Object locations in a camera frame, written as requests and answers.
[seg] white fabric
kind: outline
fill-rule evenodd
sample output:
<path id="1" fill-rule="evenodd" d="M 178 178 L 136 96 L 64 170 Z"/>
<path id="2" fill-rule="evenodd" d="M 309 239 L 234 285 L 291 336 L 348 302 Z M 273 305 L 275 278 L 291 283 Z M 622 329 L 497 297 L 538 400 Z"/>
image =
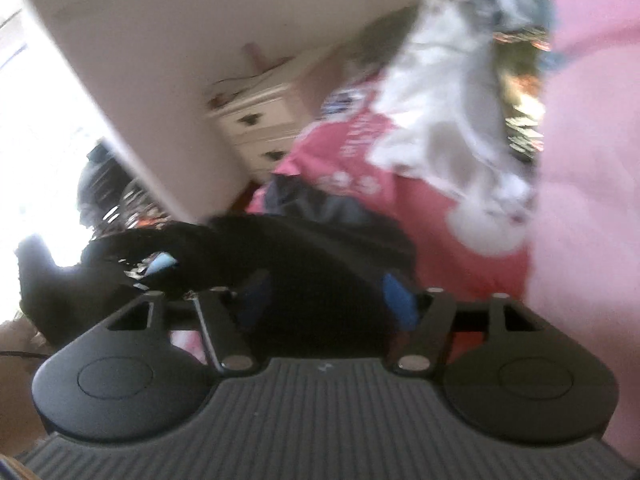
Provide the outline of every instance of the white fabric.
<path id="1" fill-rule="evenodd" d="M 529 171 L 505 142 L 491 19 L 499 10 L 498 28 L 522 26 L 534 7 L 533 0 L 423 0 L 372 104 L 398 129 L 373 144 L 367 161 L 459 200 L 450 227 L 484 256 L 524 242 L 532 191 Z"/>

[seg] circular pad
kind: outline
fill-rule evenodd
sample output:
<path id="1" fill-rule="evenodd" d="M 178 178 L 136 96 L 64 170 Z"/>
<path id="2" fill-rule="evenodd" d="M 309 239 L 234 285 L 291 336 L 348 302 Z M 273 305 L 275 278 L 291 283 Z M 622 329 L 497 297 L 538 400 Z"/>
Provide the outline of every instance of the circular pad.
<path id="1" fill-rule="evenodd" d="M 140 359 L 109 357 L 85 366 L 78 385 L 96 399 L 127 399 L 149 386 L 153 378 L 153 370 Z"/>
<path id="2" fill-rule="evenodd" d="M 498 373 L 502 387 L 525 399 L 558 399 L 567 393 L 574 378 L 562 365 L 543 358 L 516 359 Z"/>

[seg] black fabric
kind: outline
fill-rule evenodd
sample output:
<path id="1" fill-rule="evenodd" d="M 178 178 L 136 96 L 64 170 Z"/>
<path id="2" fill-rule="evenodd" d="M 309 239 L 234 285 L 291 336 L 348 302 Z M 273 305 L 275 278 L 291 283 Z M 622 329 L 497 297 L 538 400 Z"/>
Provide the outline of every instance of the black fabric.
<path id="1" fill-rule="evenodd" d="M 351 244 L 359 245 L 358 257 L 367 255 L 366 261 L 353 262 L 355 272 L 363 272 L 363 276 L 369 273 L 366 267 L 371 264 L 414 276 L 415 247 L 398 223 L 366 209 L 351 196 L 330 195 L 298 176 L 274 174 L 264 196 L 264 211 L 310 220 L 344 232 Z M 340 257 L 349 254 L 336 244 L 330 243 L 330 247 Z M 371 278 L 375 282 L 379 277 L 378 272 L 373 272 Z"/>
<path id="2" fill-rule="evenodd" d="M 72 342 L 140 294 L 117 260 L 58 267 L 36 235 L 23 240 L 15 254 L 20 309 L 55 348 Z"/>
<path id="3" fill-rule="evenodd" d="M 410 260 L 356 230 L 263 215 L 131 230 L 94 240 L 82 262 L 133 262 L 160 251 L 178 260 L 184 291 L 239 286 L 256 270 L 269 271 L 273 303 L 247 335 L 258 358 L 384 355 L 397 326 L 382 278 Z"/>

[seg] cable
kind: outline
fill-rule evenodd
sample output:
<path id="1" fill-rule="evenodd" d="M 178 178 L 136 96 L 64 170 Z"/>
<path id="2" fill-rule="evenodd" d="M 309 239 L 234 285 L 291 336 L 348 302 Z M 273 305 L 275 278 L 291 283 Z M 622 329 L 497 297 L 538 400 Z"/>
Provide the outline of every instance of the cable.
<path id="1" fill-rule="evenodd" d="M 0 350 L 0 357 L 23 357 L 25 359 L 49 359 L 49 354 L 38 354 L 36 352 L 21 352 L 19 350 Z"/>
<path id="2" fill-rule="evenodd" d="M 242 77 L 225 77 L 224 79 L 220 79 L 218 81 L 215 81 L 213 83 L 210 83 L 207 86 L 207 93 L 211 93 L 213 92 L 214 87 L 219 84 L 219 83 L 223 83 L 225 81 L 243 81 L 243 80 L 250 80 L 250 79 L 255 79 L 256 77 L 260 77 L 261 75 L 265 75 L 268 74 L 269 72 L 271 72 L 271 70 L 277 68 L 277 66 L 273 66 L 268 70 L 265 70 L 264 72 L 262 72 L 261 74 L 255 74 L 255 75 L 246 75 L 246 76 L 242 76 Z"/>
<path id="3" fill-rule="evenodd" d="M 27 50 L 28 45 L 25 43 L 23 46 L 21 46 L 18 50 L 16 50 L 13 54 L 11 54 L 11 56 L 9 57 L 9 59 L 7 59 L 4 63 L 2 63 L 2 65 L 0 65 L 0 70 L 2 70 L 5 66 L 7 66 L 9 64 L 9 62 L 16 57 L 18 54 L 20 54 L 21 52 L 24 52 L 25 50 Z"/>
<path id="4" fill-rule="evenodd" d="M 0 23 L 0 28 L 3 28 L 7 23 L 14 19 L 18 14 L 22 12 L 22 9 L 16 10 L 11 16 L 9 16 L 4 22 Z"/>

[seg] gray fabric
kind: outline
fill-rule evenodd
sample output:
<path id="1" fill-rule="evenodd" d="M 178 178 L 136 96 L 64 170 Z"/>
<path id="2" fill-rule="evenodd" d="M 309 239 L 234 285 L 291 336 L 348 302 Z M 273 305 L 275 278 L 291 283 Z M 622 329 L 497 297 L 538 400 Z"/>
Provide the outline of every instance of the gray fabric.
<path id="1" fill-rule="evenodd" d="M 201 412 L 133 446 L 53 436 L 24 463 L 42 480 L 629 480 L 600 441 L 527 448 L 463 424 L 429 382 L 379 360 L 274 359 L 223 381 Z"/>
<path id="2" fill-rule="evenodd" d="M 363 28 L 348 46 L 358 68 L 379 69 L 396 55 L 418 15 L 418 5 L 395 10 Z"/>
<path id="3" fill-rule="evenodd" d="M 309 220 L 344 233 L 337 238 L 335 253 L 346 258 L 346 248 L 353 245 L 353 254 L 383 272 L 400 270 L 412 278 L 415 273 L 415 246 L 395 220 L 366 209 L 351 196 L 325 193 L 298 176 L 274 174 L 264 195 L 264 212 L 287 218 Z M 324 246 L 331 250 L 330 240 Z"/>

